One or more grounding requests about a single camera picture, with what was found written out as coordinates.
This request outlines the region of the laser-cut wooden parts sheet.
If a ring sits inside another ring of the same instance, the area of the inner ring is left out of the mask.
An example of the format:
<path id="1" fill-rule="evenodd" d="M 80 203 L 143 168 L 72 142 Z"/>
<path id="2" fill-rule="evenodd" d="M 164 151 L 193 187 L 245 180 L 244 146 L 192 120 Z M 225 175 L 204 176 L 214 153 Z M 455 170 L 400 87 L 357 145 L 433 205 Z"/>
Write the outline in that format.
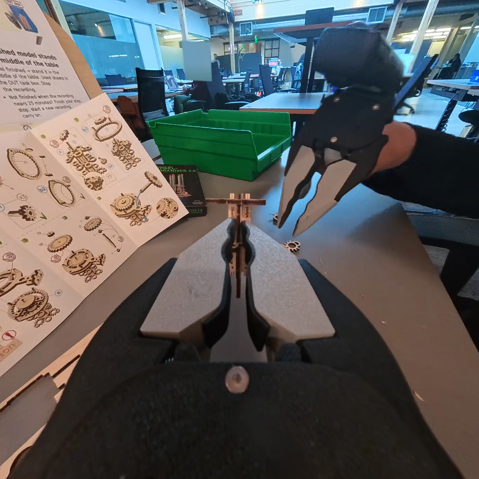
<path id="1" fill-rule="evenodd" d="M 73 369 L 99 329 L 95 328 L 1 402 L 1 478 L 9 476 L 13 464 L 45 428 Z"/>

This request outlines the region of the white office table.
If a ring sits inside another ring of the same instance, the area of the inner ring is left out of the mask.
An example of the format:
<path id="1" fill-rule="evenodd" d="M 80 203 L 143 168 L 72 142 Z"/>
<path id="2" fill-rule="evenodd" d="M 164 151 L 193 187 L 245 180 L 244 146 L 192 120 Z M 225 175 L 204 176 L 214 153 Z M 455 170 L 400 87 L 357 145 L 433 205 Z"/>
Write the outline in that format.
<path id="1" fill-rule="evenodd" d="M 467 79 L 428 80 L 427 84 L 431 86 L 430 93 L 456 101 L 464 101 L 468 95 L 479 96 L 479 84 Z"/>

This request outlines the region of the tall standing desk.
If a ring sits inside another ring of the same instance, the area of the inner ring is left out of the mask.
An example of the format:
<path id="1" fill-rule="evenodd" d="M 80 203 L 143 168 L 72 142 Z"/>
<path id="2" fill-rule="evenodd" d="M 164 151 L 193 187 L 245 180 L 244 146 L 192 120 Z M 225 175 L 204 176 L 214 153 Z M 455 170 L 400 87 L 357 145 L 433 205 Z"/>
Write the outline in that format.
<path id="1" fill-rule="evenodd" d="M 312 92 L 315 73 L 311 64 L 315 42 L 319 39 L 326 28 L 334 26 L 335 24 L 330 22 L 274 29 L 273 33 L 280 39 L 288 41 L 289 43 L 305 44 L 305 58 L 300 93 Z"/>

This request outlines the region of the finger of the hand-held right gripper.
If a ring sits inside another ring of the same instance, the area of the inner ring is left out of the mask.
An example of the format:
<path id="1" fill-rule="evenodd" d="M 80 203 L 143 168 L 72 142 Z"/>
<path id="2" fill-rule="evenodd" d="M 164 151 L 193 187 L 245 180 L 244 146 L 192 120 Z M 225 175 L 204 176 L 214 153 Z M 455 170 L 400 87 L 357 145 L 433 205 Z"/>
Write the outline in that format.
<path id="1" fill-rule="evenodd" d="M 341 154 L 333 149 L 325 149 L 322 159 L 325 161 L 325 171 L 317 183 L 314 197 L 307 203 L 296 223 L 294 238 L 306 232 L 336 206 L 336 196 L 356 167 L 356 163 L 342 159 Z"/>
<path id="2" fill-rule="evenodd" d="M 304 145 L 290 147 L 277 213 L 278 228 L 281 228 L 290 216 L 294 205 L 301 198 L 303 189 L 311 182 L 314 173 L 322 169 L 323 150 L 314 152 L 313 149 Z"/>

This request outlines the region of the light wooden board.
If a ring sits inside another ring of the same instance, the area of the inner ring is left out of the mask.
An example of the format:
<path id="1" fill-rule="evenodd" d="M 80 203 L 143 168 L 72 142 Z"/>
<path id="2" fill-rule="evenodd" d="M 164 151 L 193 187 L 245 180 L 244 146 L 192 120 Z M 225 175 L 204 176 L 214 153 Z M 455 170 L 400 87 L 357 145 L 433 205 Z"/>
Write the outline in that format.
<path id="1" fill-rule="evenodd" d="M 63 13 L 60 2 L 58 0 L 37 0 L 36 2 L 46 16 L 50 27 L 67 55 L 69 62 L 79 77 L 89 98 L 93 99 L 103 94 L 86 58 L 73 39 L 71 28 L 67 22 L 66 15 Z"/>

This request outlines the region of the brown-edged office table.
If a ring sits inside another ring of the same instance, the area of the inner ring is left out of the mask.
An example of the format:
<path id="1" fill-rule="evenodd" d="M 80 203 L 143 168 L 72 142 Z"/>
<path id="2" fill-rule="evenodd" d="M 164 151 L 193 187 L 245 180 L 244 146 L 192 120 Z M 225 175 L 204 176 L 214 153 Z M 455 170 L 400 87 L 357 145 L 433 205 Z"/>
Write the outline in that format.
<path id="1" fill-rule="evenodd" d="M 240 110 L 312 115 L 319 108 L 324 96 L 324 93 L 272 93 L 242 106 Z"/>

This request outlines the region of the white printed task sheet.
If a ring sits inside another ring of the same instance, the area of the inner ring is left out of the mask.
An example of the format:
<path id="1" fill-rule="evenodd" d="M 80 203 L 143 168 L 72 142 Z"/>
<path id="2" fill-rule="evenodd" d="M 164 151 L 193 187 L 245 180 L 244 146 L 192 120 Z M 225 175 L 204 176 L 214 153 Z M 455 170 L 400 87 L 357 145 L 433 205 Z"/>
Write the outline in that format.
<path id="1" fill-rule="evenodd" d="M 52 119 L 89 101 L 36 1 L 0 2 L 1 131 Z"/>

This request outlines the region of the folded paper instruction sheet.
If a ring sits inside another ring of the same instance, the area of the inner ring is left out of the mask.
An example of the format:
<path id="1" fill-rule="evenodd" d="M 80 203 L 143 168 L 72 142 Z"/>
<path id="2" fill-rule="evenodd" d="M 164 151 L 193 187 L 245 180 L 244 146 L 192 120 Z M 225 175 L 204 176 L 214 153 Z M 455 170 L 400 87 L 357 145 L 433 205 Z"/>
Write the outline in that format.
<path id="1" fill-rule="evenodd" d="M 187 215 L 105 94 L 1 129 L 0 202 L 1 375 Z"/>

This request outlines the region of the person's right hand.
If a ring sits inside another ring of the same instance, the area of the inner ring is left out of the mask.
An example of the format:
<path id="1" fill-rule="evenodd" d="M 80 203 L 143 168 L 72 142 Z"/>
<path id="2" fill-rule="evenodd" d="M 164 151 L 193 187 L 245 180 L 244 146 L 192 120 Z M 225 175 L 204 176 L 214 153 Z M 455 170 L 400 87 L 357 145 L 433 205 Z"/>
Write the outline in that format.
<path id="1" fill-rule="evenodd" d="M 400 166 L 407 161 L 416 145 L 416 132 L 408 123 L 391 122 L 385 125 L 387 142 L 381 149 L 372 174 Z"/>

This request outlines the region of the black mesh office chair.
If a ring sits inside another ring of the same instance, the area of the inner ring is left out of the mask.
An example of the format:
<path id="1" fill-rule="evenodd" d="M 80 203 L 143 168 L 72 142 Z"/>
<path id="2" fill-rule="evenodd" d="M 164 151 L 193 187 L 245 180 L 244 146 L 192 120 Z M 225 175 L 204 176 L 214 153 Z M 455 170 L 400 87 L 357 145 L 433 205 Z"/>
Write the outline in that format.
<path id="1" fill-rule="evenodd" d="M 136 68 L 139 110 L 146 122 L 169 116 L 164 71 Z"/>

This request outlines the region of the black model kit box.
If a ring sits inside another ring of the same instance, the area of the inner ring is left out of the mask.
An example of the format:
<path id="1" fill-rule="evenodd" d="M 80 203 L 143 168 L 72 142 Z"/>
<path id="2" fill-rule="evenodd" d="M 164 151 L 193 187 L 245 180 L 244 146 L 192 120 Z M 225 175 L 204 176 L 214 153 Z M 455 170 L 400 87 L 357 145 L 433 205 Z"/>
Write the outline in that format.
<path id="1" fill-rule="evenodd" d="M 207 215 L 207 202 L 195 165 L 159 164 L 157 168 L 188 211 L 187 218 Z"/>

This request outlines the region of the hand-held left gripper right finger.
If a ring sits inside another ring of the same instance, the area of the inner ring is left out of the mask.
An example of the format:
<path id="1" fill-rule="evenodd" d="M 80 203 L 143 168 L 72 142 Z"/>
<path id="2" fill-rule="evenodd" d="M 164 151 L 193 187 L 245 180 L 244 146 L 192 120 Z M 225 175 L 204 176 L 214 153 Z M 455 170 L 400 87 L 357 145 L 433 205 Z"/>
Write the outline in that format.
<path id="1" fill-rule="evenodd" d="M 331 338 L 335 329 L 299 260 L 245 222 L 248 332 L 257 350 Z"/>

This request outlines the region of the black monitor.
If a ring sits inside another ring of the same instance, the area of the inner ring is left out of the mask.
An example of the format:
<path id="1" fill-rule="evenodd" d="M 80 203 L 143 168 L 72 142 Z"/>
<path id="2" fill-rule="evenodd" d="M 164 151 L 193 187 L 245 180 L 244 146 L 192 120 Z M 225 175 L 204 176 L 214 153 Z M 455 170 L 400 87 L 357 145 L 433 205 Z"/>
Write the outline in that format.
<path id="1" fill-rule="evenodd" d="M 334 15 L 334 7 L 309 9 L 305 12 L 305 25 L 319 25 L 331 23 Z"/>

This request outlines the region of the green plastic bin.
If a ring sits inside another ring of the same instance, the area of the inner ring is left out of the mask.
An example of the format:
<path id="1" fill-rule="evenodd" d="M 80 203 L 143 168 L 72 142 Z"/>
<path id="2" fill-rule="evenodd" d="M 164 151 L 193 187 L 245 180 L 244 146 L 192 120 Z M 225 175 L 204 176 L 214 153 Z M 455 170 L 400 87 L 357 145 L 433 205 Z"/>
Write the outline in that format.
<path id="1" fill-rule="evenodd" d="M 285 112 L 194 110 L 147 122 L 163 163 L 254 181 L 291 144 Z"/>

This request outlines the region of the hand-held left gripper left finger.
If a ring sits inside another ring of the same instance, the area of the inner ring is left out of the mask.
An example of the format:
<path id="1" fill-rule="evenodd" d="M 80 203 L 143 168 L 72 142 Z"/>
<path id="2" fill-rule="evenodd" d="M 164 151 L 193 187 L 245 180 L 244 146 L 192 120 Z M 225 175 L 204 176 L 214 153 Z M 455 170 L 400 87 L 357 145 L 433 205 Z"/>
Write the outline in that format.
<path id="1" fill-rule="evenodd" d="M 229 323 L 231 219 L 183 251 L 147 314 L 146 337 L 211 348 Z"/>

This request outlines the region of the wooden ring model assembly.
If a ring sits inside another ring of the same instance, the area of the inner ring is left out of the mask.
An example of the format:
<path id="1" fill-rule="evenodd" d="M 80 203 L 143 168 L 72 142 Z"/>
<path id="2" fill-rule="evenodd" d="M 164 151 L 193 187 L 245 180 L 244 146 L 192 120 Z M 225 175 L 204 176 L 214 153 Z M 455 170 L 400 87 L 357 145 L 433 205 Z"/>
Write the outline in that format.
<path id="1" fill-rule="evenodd" d="M 236 279 L 236 298 L 241 298 L 242 278 L 247 274 L 247 253 L 245 247 L 244 222 L 251 221 L 251 210 L 254 206 L 265 206 L 265 199 L 251 198 L 249 193 L 230 193 L 227 198 L 206 198 L 208 205 L 227 205 L 228 218 L 234 220 L 232 244 L 232 258 L 230 259 L 230 273 Z"/>

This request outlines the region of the wooden triple gear piece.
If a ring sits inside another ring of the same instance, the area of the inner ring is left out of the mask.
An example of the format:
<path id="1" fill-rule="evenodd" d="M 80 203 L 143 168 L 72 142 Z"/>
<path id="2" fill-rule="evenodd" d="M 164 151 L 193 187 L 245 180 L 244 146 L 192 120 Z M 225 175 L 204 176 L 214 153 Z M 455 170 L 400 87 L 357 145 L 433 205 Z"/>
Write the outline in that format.
<path id="1" fill-rule="evenodd" d="M 277 226 L 278 223 L 278 214 L 270 213 L 272 223 Z M 283 247 L 292 253 L 299 251 L 301 243 L 295 240 L 289 240 L 283 243 Z"/>

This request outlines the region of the brown chair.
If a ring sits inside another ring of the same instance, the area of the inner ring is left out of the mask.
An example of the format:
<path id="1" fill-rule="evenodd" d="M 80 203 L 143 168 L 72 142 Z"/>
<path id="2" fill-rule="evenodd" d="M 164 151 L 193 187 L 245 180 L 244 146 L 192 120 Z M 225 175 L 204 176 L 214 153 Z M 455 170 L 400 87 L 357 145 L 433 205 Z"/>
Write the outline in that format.
<path id="1" fill-rule="evenodd" d="M 130 97 L 119 95 L 117 106 L 122 117 L 138 140 L 141 142 L 148 140 L 149 136 L 147 135 L 145 120 L 140 113 L 138 103 L 132 101 Z"/>

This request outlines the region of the grey mesh office chair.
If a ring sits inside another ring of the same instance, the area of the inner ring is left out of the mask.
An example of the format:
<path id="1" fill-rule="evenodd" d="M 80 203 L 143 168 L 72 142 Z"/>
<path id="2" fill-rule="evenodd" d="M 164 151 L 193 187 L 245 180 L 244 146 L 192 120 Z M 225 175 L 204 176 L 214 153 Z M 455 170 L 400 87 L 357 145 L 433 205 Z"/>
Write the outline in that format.
<path id="1" fill-rule="evenodd" d="M 440 279 L 451 298 L 458 296 L 479 267 L 479 223 L 438 211 L 406 211 L 421 243 L 447 250 Z"/>

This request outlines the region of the person's right forearm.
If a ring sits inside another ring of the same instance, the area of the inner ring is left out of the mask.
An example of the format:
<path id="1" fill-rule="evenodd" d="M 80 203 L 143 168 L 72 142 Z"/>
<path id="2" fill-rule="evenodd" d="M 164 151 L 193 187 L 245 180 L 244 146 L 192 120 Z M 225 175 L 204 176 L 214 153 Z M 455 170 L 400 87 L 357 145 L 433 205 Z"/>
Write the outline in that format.
<path id="1" fill-rule="evenodd" d="M 398 167 L 371 174 L 363 184 L 401 202 L 478 219 L 478 143 L 409 125 L 416 132 L 409 159 Z"/>

